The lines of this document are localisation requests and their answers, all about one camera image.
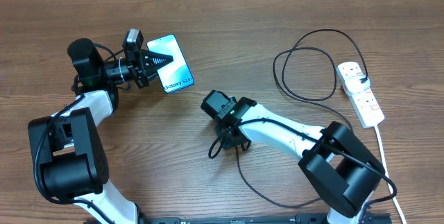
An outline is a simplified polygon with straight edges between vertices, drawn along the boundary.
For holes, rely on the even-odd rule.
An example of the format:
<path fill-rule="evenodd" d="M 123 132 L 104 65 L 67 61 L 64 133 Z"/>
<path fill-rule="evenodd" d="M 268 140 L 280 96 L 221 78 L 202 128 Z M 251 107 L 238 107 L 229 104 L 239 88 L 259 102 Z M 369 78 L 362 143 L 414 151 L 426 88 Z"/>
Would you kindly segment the blue Galaxy smartphone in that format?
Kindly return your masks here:
<path fill-rule="evenodd" d="M 157 71 L 163 89 L 167 94 L 190 87 L 194 84 L 187 61 L 174 34 L 147 42 L 149 51 L 170 55 L 173 61 Z"/>

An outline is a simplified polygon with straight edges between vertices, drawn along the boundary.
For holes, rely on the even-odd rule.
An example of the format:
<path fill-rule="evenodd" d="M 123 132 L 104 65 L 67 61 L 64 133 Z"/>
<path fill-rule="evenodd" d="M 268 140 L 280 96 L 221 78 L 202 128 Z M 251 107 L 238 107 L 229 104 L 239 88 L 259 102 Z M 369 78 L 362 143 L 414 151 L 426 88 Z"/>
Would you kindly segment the white power strip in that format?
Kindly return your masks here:
<path fill-rule="evenodd" d="M 364 74 L 357 62 L 344 62 L 336 68 L 337 75 L 345 91 L 344 80 L 347 77 Z M 350 102 L 363 128 L 374 128 L 384 120 L 384 114 L 375 95 L 369 87 L 364 92 L 348 95 Z"/>

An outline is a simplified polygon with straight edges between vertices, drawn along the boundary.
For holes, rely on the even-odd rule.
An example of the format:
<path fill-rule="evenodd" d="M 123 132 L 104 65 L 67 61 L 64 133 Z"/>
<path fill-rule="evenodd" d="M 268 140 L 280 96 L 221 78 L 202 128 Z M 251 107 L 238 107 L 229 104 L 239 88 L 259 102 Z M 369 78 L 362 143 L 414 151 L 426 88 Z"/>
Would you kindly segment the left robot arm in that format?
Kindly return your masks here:
<path fill-rule="evenodd" d="M 111 183 L 98 125 L 119 104 L 118 86 L 134 81 L 148 86 L 159 69 L 173 62 L 170 55 L 144 50 L 143 39 L 123 43 L 124 57 L 104 60 L 101 45 L 90 39 L 67 48 L 74 68 L 76 99 L 59 112 L 28 124 L 33 177 L 43 198 L 57 205 L 77 205 L 98 223 L 149 223 L 137 204 Z"/>

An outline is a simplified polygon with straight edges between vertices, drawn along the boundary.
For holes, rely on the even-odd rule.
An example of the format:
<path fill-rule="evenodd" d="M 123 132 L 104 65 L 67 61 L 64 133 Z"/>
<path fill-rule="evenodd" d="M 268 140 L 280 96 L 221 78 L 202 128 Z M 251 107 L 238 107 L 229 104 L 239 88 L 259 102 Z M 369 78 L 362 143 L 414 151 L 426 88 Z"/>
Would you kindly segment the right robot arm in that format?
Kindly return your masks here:
<path fill-rule="evenodd" d="M 294 158 L 320 198 L 331 208 L 328 223 L 360 223 L 384 167 L 345 125 L 324 128 L 281 117 L 246 97 L 237 100 L 213 90 L 201 109 L 215 121 L 217 138 L 208 156 L 251 143 L 272 146 Z"/>

